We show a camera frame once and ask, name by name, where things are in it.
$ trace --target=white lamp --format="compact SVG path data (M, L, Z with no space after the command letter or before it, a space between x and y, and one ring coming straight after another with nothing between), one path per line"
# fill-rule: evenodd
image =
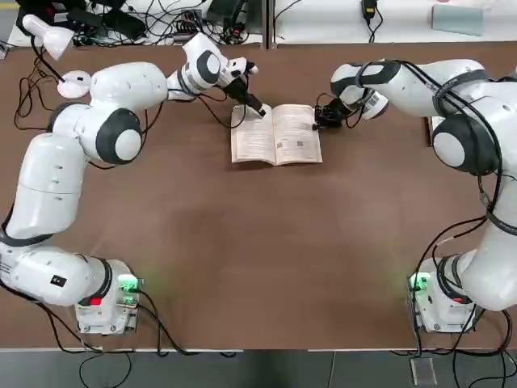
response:
M70 46L74 32L63 27L50 26L35 15L25 15L23 17L23 27L33 36L43 41L43 46L50 56L58 61L63 52ZM59 79L57 91L66 99L78 99L88 94L90 90L90 75L82 70L70 71L60 76L55 69L47 63L43 56L38 53L34 41L32 46L36 55L49 70Z

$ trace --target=table surface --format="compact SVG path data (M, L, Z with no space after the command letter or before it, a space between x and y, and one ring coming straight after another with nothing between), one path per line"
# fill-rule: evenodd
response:
M222 49L257 63L250 89L275 106L313 105L347 61L472 58L504 75L514 68L508 53L517 43ZM179 47L85 48L57 68L93 72L151 61L168 74L184 60ZM31 72L32 61L26 49L0 61L5 213L34 136L17 131L12 121L19 79ZM52 83L43 89L47 105L57 106ZM22 123L45 126L49 112L35 105ZM211 105L229 121L233 102ZM396 108L355 129L324 132L321 141L322 165L234 166L229 131L199 101L166 103L137 160L110 171L87 169L78 219L53 243L128 263L145 278L160 316L184 347L412 348L406 277L440 230L481 213L475 179L440 163L427 147L423 120ZM469 250L480 236L440 253ZM0 302L0 348L56 347L42 312L7 293L0 293ZM56 312L73 322L65 310ZM479 327L462 346L498 346L504 328L498 314L487 313ZM78 346L60 332L65 345ZM89 340L150 348L155 326L144 318L135 335ZM423 336L428 347L453 341L450 335Z

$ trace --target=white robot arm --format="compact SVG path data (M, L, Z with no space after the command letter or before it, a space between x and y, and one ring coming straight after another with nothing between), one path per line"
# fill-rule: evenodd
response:
M248 92L247 78L250 74L256 74L259 71L255 63L243 57L227 59L219 48L201 32L184 44L183 49L187 54L187 63L167 79L171 89L170 99L193 100L197 95L216 84L231 99L249 106L261 116L266 115L263 104ZM220 68L217 67L218 72L215 76L214 70L217 65Z
M166 78L151 63L95 73L90 103L58 107L48 132L32 139L23 159L15 202L0 228L0 281L44 303L75 305L83 333L125 332L135 316L138 295L131 290L138 289L139 280L119 260L70 253L48 241L75 221L90 160L123 165L140 153L142 131L135 111L190 98L218 82L217 56L209 50L191 53L188 46L185 51L180 91L171 90L179 75Z
M389 101L412 116L445 116L432 137L442 162L474 175L501 167L507 175L495 209L485 202L490 225L480 246L442 258L437 266L427 259L418 279L412 278L418 281L419 323L428 331L459 332L472 324L474 304L487 310L517 304L517 79L494 81L470 60L420 66L379 61L342 65L331 90L341 103L333 102L334 107L341 105L345 115L364 106L373 112L368 120L384 112Z

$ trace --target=black power adapter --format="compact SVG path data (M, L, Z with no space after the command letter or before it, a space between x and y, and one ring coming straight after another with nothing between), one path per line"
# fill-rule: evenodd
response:
M363 18L366 23L370 24L370 20L375 16L375 9L377 8L377 0L362 0Z

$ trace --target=open book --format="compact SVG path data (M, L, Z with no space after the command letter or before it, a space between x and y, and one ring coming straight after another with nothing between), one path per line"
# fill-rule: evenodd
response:
M232 129L232 162L261 160L275 166L288 163L321 163L320 137L313 130L314 111L308 105L264 105L266 115L246 109L246 118ZM244 114L233 108L232 126Z

